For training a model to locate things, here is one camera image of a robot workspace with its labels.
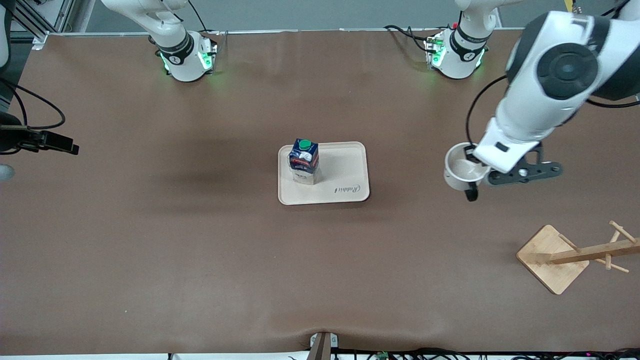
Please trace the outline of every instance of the black cable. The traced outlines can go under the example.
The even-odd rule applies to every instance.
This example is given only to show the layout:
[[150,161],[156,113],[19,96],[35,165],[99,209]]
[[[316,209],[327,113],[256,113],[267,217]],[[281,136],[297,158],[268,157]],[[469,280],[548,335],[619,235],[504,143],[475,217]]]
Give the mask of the black cable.
[[620,10],[622,10],[622,8],[624,8],[624,7],[625,7],[625,5],[626,5],[629,1],[630,1],[630,0],[624,0],[621,4],[616,5],[616,6],[612,7],[611,9],[607,10],[606,12],[604,12],[601,16],[607,16],[607,15],[609,15],[609,14],[610,14],[610,13],[612,13],[612,12],[616,12],[616,13],[613,15],[613,18],[612,18],[612,19],[617,19],[617,18],[618,18],[618,16],[620,15]]
[[493,80],[492,82],[488,83],[482,90],[480,90],[480,92],[476,95],[476,98],[473,100],[473,102],[471,103],[471,106],[469,107],[469,111],[467,112],[467,119],[465,121],[465,131],[467,132],[467,141],[469,141],[469,144],[471,146],[474,146],[474,142],[471,140],[471,134],[469,131],[469,122],[471,119],[471,113],[474,110],[474,107],[476,107],[476,103],[478,102],[478,99],[480,99],[480,96],[482,96],[482,94],[484,94],[485,91],[489,90],[489,88],[497,83],[499,83],[500,81],[504,80],[507,78],[507,75],[502,75],[501,77]]
[[67,118],[65,117],[65,114],[62,112],[62,110],[60,110],[59,107],[55,106],[53,104],[53,102],[45,99],[44,97],[32,92],[31,90],[24,88],[18,84],[14,84],[11,81],[8,81],[7,79],[0,79],[1,82],[3,82],[5,85],[10,85],[13,86],[14,88],[18,88],[24,92],[26,92],[27,94],[36,97],[38,100],[41,100],[42,102],[44,102],[45,104],[49,105],[52,109],[56,110],[58,112],[58,114],[60,115],[60,121],[57,122],[56,124],[53,125],[46,125],[46,126],[29,126],[30,129],[33,130],[46,130],[46,129],[53,129],[55,127],[61,126],[62,124],[65,123],[65,121],[67,121]]
[[409,31],[409,33],[411,34],[411,37],[413,38],[413,42],[415,42],[415,45],[422,51],[429,53],[429,54],[435,54],[435,50],[430,50],[430,49],[426,49],[424,48],[422,45],[420,45],[420,43],[418,42],[417,38],[415,37],[415,35],[413,34],[413,30],[411,29],[411,26],[407,27],[407,30]]
[[625,356],[632,356],[640,360],[640,348],[621,348],[614,353],[614,360],[620,360]]
[[180,22],[184,22],[184,20],[181,17],[179,17],[178,15],[176,15],[176,13],[173,12],[173,10],[171,10],[171,8],[167,4],[164,4],[164,5],[166,6],[166,9],[168,11],[170,11],[173,16],[175,16],[176,19],[180,20]]
[[446,355],[443,355],[443,354],[436,355],[436,356],[432,357],[432,358],[431,358],[431,359],[429,359],[429,360],[435,360],[435,359],[438,359],[439,357],[444,357],[446,360],[451,360],[451,358],[450,358],[450,357],[448,357],[448,356],[446,356]]
[[13,93],[13,96],[16,98],[16,100],[18,100],[18,104],[20,104],[20,111],[22,112],[22,124],[27,126],[29,124],[28,120],[27,120],[27,110],[24,107],[24,103],[22,102],[22,98],[20,97],[20,95],[18,95],[18,92],[15,91],[15,88],[12,87],[11,85],[9,85],[7,82],[3,81],[4,79],[0,79],[0,81],[2,81],[2,84],[4,84],[9,90],[11,90],[11,92]]
[[385,29],[387,29],[387,30],[389,30],[389,29],[398,30],[398,31],[400,31],[400,33],[402,33],[404,36],[406,36],[406,37],[410,37],[410,38],[412,37],[412,38],[415,38],[415,39],[417,39],[417,40],[422,40],[422,41],[427,40],[427,38],[424,38],[424,37],[416,37],[415,35],[414,35],[414,36],[412,36],[410,33],[408,33],[407,31],[403,30],[403,29],[402,29],[402,28],[400,28],[399,26],[395,26],[395,25],[387,25],[387,26],[385,26]]
[[16,153],[20,152],[20,150],[22,150],[22,149],[18,148],[18,149],[15,149],[14,151],[0,152],[0,155],[13,155],[13,154],[16,154]]
[[196,16],[198,17],[198,20],[200,21],[200,25],[202,25],[202,30],[201,31],[211,31],[210,29],[207,29],[207,27],[204,24],[204,21],[202,21],[202,18],[200,17],[200,14],[198,13],[198,10],[196,10],[196,7],[193,6],[193,3],[191,3],[191,0],[189,0],[189,5],[191,5],[191,8],[193,9],[193,12],[196,13]]
[[591,99],[587,99],[587,103],[595,106],[599,106],[601,108],[607,109],[622,109],[622,108],[630,108],[631,106],[640,105],[640,101],[628,102],[626,104],[604,104],[602,102],[593,101]]

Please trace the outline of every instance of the beige tray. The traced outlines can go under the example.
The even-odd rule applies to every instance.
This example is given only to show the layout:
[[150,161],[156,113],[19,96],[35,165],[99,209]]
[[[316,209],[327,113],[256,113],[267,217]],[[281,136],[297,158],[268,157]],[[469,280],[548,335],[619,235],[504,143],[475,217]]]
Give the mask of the beige tray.
[[369,197],[367,152],[360,142],[318,144],[320,181],[314,185],[293,181],[289,170],[292,145],[278,151],[278,198],[285,205],[358,202]]

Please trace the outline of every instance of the black clamp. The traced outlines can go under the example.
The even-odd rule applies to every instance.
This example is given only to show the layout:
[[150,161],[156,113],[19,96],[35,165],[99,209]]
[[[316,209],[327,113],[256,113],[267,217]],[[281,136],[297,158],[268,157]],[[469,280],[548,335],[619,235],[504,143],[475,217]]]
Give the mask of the black clamp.
[[[467,160],[472,161],[474,163],[480,163],[480,161],[473,155],[475,145],[467,145],[464,148],[465,157]],[[469,202],[476,201],[478,199],[478,186],[475,181],[468,182],[469,189],[465,190],[465,195],[467,196],[467,200]]]
[[536,153],[536,162],[527,162],[526,155],[507,174],[497,170],[489,173],[487,180],[491,185],[507,185],[514,183],[527,184],[530,181],[549,179],[562,175],[562,164],[553,161],[543,161],[542,143],[536,145],[528,154]]
[[0,152],[10,149],[24,149],[38,152],[55,150],[78,155],[80,147],[74,140],[48,130],[36,131],[20,124],[13,115],[2,113],[0,116]]

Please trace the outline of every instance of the brown tabletop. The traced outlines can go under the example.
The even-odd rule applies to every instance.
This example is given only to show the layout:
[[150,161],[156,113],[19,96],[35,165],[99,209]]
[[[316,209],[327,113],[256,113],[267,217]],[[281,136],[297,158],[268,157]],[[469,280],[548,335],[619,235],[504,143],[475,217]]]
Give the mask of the brown tabletop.
[[[628,275],[593,263],[560,296],[515,257],[545,224],[578,246],[612,219],[640,235],[637,109],[585,106],[557,129],[560,178],[475,203],[443,180],[517,36],[496,32],[455,81],[390,33],[230,35],[195,83],[165,76],[145,37],[50,37],[20,83],[81,150],[2,158],[17,175],[0,185],[0,353],[290,351],[317,331],[384,350],[638,345],[640,257],[616,258]],[[478,104],[476,140],[505,86]],[[31,125],[58,120],[23,97]],[[369,200],[281,205],[276,154],[296,137],[362,142]]]

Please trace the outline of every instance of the cable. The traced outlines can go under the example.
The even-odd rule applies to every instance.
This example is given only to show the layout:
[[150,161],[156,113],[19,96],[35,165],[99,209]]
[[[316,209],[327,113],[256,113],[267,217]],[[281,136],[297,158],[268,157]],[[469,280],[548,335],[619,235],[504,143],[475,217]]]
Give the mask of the cable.
[[400,28],[399,26],[395,26],[395,25],[387,25],[385,26],[385,29],[389,30],[389,29],[394,29],[394,30],[398,30],[400,31],[404,36],[406,37],[413,37],[416,38],[417,40],[422,40],[425,41],[427,40],[427,38],[423,38],[423,37],[416,37],[416,36],[411,36],[411,34],[409,34],[408,32],[406,32],[405,30],[403,30],[402,28]]
[[164,5],[164,7],[173,15],[175,16],[176,19],[180,20],[180,22],[184,22],[184,20],[182,20],[182,18],[180,18],[175,12],[173,12],[173,9],[171,9],[169,7],[169,5],[166,4],[166,2],[164,0],[160,0],[160,2]]
[[420,45],[420,43],[418,43],[418,40],[415,38],[415,35],[413,34],[413,30],[411,30],[411,26],[407,27],[407,30],[409,30],[409,33],[411,34],[411,37],[413,38],[413,42],[415,42],[415,45],[422,51],[424,51],[425,53],[429,53],[429,54],[435,54],[435,50],[430,50],[430,49],[426,49],[424,48],[422,45]]
[[640,105],[640,101],[628,102],[626,104],[604,104],[602,102],[593,101],[591,99],[587,99],[587,103],[595,106],[599,106],[601,108],[607,109],[622,109],[622,108],[630,108],[631,106]]
[[20,111],[22,112],[22,124],[27,126],[29,124],[29,122],[27,121],[27,110],[24,107],[24,103],[22,102],[22,98],[20,97],[20,95],[18,95],[18,92],[15,91],[15,88],[12,87],[11,85],[9,85],[7,82],[5,82],[4,79],[0,79],[0,81],[9,90],[11,90],[11,92],[13,93],[13,96],[16,98],[16,100],[18,100],[18,104],[20,104]]
[[415,34],[413,34],[413,30],[411,29],[411,26],[407,27],[407,31],[403,30],[402,28],[400,28],[399,26],[396,26],[396,25],[387,25],[387,26],[385,26],[385,29],[387,29],[387,30],[390,30],[390,29],[398,30],[400,33],[402,33],[402,35],[412,38],[413,42],[415,42],[415,45],[420,50],[425,51],[425,52],[430,53],[430,54],[435,54],[436,53],[434,50],[426,49],[422,45],[420,45],[418,40],[425,41],[425,40],[427,40],[427,38],[426,37],[417,37],[417,36],[415,36]]
[[67,118],[65,117],[65,114],[62,112],[62,110],[60,110],[59,107],[55,106],[51,101],[45,99],[44,97],[32,92],[31,90],[24,88],[18,84],[14,84],[11,81],[8,81],[7,79],[2,79],[0,78],[0,81],[2,83],[4,83],[5,85],[10,85],[13,86],[14,88],[18,88],[24,92],[26,92],[27,94],[36,97],[38,100],[41,100],[42,102],[44,102],[45,104],[49,105],[52,109],[56,110],[58,112],[58,114],[60,115],[60,121],[53,124],[53,125],[46,125],[46,126],[29,126],[30,129],[33,130],[46,130],[46,129],[53,129],[55,127],[61,126],[62,124],[65,123],[65,121],[67,121]]
[[482,90],[480,90],[480,92],[476,95],[476,98],[473,100],[473,102],[471,103],[471,107],[469,107],[469,111],[467,112],[467,119],[465,121],[465,131],[467,132],[467,141],[469,141],[469,144],[471,146],[474,146],[474,142],[471,140],[471,134],[469,131],[469,122],[471,119],[471,113],[474,110],[474,107],[476,107],[476,103],[478,101],[478,99],[480,99],[480,96],[482,96],[482,94],[484,94],[485,91],[489,90],[489,88],[497,83],[499,83],[500,81],[504,80],[507,78],[507,75],[502,75],[501,77],[493,80],[492,82],[488,83]]
[[193,3],[191,2],[191,0],[189,0],[189,5],[191,5],[191,8],[193,9],[193,12],[196,13],[196,16],[198,17],[198,20],[200,21],[200,25],[202,25],[202,30],[201,31],[212,31],[210,29],[207,29],[207,27],[204,25],[204,21],[202,21],[202,18],[200,17],[200,14],[198,13],[198,10],[196,10],[196,7],[193,6]]
[[620,15],[620,10],[622,10],[622,8],[625,7],[625,5],[629,2],[630,0],[624,0],[621,4],[616,5],[614,7],[612,7],[611,9],[607,10],[606,12],[604,12],[601,16],[607,16],[612,12],[615,12],[615,14],[613,14],[612,19],[617,19],[618,16]]
[[15,149],[14,151],[0,152],[0,155],[13,155],[13,154],[16,154],[16,153],[20,152],[20,150],[22,150],[22,149],[18,148],[18,149]]
[[[348,348],[332,348],[332,354],[349,354],[354,355],[354,360],[358,354],[367,354],[367,360],[376,359],[381,353],[380,351],[371,350],[354,350]],[[451,357],[463,357],[464,360],[470,360],[469,356],[479,356],[478,360],[487,360],[488,355],[500,356],[501,359],[509,359],[514,356],[515,360],[566,360],[567,357],[594,357],[598,360],[622,360],[626,358],[635,358],[640,360],[640,348],[621,348],[614,352],[595,352],[595,351],[577,351],[577,352],[455,352],[442,348],[419,348],[411,351],[393,351],[386,352],[398,359],[400,356],[411,356],[412,360],[431,360],[439,357],[452,360]]]

